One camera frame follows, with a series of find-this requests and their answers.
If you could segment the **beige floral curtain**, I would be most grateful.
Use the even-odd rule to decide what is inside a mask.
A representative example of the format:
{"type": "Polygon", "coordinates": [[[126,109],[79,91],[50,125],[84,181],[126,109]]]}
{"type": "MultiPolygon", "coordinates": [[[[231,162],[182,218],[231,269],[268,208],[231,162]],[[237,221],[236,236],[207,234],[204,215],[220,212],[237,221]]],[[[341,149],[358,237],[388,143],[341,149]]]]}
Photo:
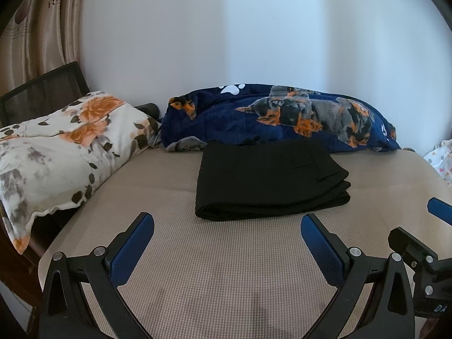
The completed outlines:
{"type": "Polygon", "coordinates": [[[24,0],[1,34],[1,95],[80,60],[83,0],[24,0]]]}

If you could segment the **white patterned sheet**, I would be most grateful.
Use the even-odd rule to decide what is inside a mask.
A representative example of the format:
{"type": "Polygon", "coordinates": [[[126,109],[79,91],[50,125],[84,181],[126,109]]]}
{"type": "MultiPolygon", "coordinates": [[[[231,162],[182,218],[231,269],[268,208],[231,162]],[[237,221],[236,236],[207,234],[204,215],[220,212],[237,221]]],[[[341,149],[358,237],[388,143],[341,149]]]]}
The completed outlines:
{"type": "Polygon", "coordinates": [[[433,167],[449,187],[452,185],[452,140],[443,140],[441,144],[428,152],[424,160],[433,167]]]}

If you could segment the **black mesh chair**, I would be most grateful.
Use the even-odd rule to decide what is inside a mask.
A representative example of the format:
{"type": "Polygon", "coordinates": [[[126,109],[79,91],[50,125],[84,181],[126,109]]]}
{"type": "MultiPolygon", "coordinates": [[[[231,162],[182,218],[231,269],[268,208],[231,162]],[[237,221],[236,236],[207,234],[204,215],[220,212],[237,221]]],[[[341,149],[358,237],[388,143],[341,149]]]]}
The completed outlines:
{"type": "Polygon", "coordinates": [[[28,81],[1,97],[1,125],[46,116],[90,91],[74,61],[28,81]]]}

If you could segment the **navy dog print blanket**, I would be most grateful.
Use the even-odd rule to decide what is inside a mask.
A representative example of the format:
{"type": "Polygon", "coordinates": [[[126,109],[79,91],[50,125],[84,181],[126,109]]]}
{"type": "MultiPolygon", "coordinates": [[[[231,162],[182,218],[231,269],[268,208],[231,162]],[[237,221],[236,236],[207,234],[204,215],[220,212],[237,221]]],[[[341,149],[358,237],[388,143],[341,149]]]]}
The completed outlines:
{"type": "Polygon", "coordinates": [[[350,96],[293,86],[233,84],[172,97],[160,136],[169,151],[311,138],[326,151],[395,151],[395,127],[350,96]]]}

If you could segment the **beige mattress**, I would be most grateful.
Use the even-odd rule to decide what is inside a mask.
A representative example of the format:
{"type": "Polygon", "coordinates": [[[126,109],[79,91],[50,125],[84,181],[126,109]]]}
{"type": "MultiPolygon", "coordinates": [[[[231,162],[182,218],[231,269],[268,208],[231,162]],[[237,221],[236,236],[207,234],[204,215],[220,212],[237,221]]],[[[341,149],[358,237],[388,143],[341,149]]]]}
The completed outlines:
{"type": "MultiPolygon", "coordinates": [[[[411,151],[334,157],[349,172],[350,201],[317,217],[347,246],[388,256],[402,227],[451,256],[451,227],[427,202],[451,188],[411,151]]],[[[334,294],[300,235],[300,215],[215,223],[195,215],[201,152],[148,149],[112,175],[70,219],[38,266],[54,253],[83,256],[107,246],[141,212],[155,233],[119,288],[153,338],[301,338],[334,294]]]]}

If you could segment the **white floral pillow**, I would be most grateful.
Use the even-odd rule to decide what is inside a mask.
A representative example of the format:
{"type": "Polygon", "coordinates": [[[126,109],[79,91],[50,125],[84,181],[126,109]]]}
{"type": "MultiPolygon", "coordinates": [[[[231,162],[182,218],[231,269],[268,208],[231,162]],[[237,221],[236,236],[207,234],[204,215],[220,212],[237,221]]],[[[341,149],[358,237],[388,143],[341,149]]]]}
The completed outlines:
{"type": "Polygon", "coordinates": [[[1,129],[1,219],[17,253],[38,217],[86,203],[158,139],[160,123],[102,91],[1,129]]]}

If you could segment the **black pants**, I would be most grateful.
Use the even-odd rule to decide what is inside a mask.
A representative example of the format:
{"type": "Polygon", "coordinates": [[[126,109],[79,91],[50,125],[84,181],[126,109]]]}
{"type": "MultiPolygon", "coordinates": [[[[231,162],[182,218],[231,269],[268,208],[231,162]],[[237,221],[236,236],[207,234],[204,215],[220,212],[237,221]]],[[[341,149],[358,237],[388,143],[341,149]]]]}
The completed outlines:
{"type": "Polygon", "coordinates": [[[211,221],[282,217],[347,204],[349,173],[311,140],[210,143],[198,174],[195,214],[211,221]]]}

